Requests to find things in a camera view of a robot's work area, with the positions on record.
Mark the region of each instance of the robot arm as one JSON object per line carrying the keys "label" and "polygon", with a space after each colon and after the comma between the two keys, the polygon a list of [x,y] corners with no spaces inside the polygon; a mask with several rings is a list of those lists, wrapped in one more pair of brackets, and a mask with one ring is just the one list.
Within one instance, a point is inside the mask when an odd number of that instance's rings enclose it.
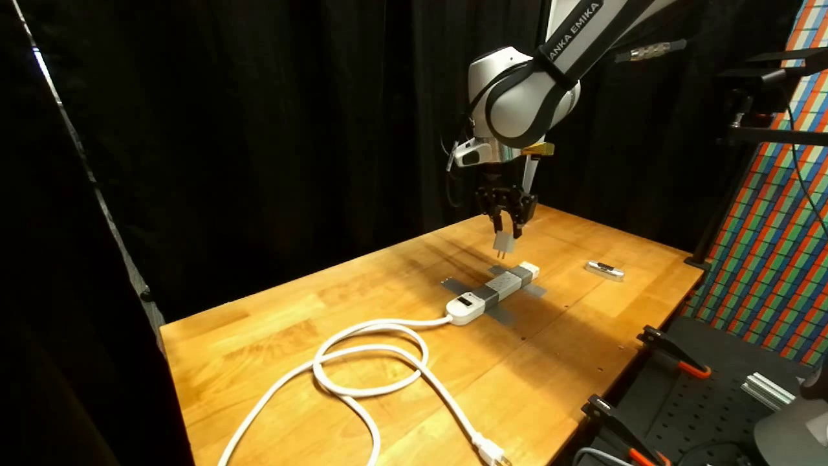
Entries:
{"label": "robot arm", "polygon": [[[636,24],[675,0],[579,0],[557,24],[560,0],[550,8],[547,43],[535,55],[513,46],[497,50],[468,66],[468,119],[473,137],[455,142],[450,163],[502,166],[521,155],[526,173],[521,186],[502,184],[491,172],[489,184],[476,193],[479,208],[495,222],[495,250],[513,252],[524,225],[533,216],[530,195],[539,155],[551,155],[543,134],[560,125],[579,98],[579,77]],[[507,211],[513,232],[502,232],[501,212]]]}

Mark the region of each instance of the black backdrop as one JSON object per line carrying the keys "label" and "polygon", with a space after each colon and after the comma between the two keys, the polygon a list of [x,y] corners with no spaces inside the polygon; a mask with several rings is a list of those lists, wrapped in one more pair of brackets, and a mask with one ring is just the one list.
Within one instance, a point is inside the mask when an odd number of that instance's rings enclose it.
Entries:
{"label": "black backdrop", "polygon": [[438,137],[539,33],[535,0],[24,6],[168,318],[468,216]]}
{"label": "black backdrop", "polygon": [[[754,149],[733,146],[718,74],[781,52],[801,0],[678,0],[616,44],[582,81],[582,101],[550,137],[539,195],[563,211],[701,252]],[[616,63],[642,44],[689,39],[651,63]]]}
{"label": "black backdrop", "polygon": [[[472,216],[444,199],[438,141],[466,103],[468,59],[530,50],[541,10],[529,0],[22,6],[168,318]],[[711,74],[779,50],[788,21],[775,0],[683,8],[622,46],[683,31],[689,55],[603,63],[585,81],[582,106],[551,137],[563,150],[541,166],[541,199],[693,243],[727,180],[705,153]],[[2,440],[14,458],[189,465],[168,370],[9,4],[0,27],[14,277],[2,432],[15,427]]]}

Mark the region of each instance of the colorful pattern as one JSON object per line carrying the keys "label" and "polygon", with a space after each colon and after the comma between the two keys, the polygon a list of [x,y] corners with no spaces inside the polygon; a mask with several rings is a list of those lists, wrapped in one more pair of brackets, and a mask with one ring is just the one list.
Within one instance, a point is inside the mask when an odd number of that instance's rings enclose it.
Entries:
{"label": "colorful pattern", "polygon": [[[805,0],[788,50],[828,46],[828,4]],[[794,128],[828,133],[828,74],[801,81]],[[828,356],[828,149],[759,149],[687,316],[814,365]]]}

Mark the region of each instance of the cable connector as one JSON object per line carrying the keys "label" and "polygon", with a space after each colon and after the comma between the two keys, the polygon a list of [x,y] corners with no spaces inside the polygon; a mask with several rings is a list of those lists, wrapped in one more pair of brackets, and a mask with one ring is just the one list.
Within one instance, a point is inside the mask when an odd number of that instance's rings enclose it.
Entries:
{"label": "cable connector", "polygon": [[455,327],[466,327],[468,322],[479,318],[488,310],[488,300],[473,295],[473,294],[463,294],[454,300],[447,300],[446,314],[450,316],[450,323]]}
{"label": "cable connector", "polygon": [[489,437],[473,440],[473,448],[488,466],[513,466],[507,454],[497,444],[491,444]]}

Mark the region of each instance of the wooden tabletop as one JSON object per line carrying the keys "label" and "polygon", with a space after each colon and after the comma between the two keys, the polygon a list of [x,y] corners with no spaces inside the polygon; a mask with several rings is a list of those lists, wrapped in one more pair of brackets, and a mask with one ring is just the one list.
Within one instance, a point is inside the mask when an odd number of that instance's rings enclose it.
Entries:
{"label": "wooden tabletop", "polygon": [[[432,373],[479,432],[515,466],[547,465],[634,361],[644,323],[661,327],[701,269],[687,252],[539,208],[515,254],[497,260],[479,216],[272,290],[167,323],[163,342],[196,465],[215,465],[256,399],[310,361],[325,340],[367,318],[438,318],[446,279],[484,285],[491,266],[530,263],[543,295],[507,298],[506,316],[420,331]],[[600,260],[623,283],[585,269]],[[389,384],[401,362],[343,362],[344,384]],[[384,432],[381,465],[479,465],[462,427],[425,380],[366,402]],[[366,465],[370,435],[310,377],[279,392],[242,440],[234,465]]]}

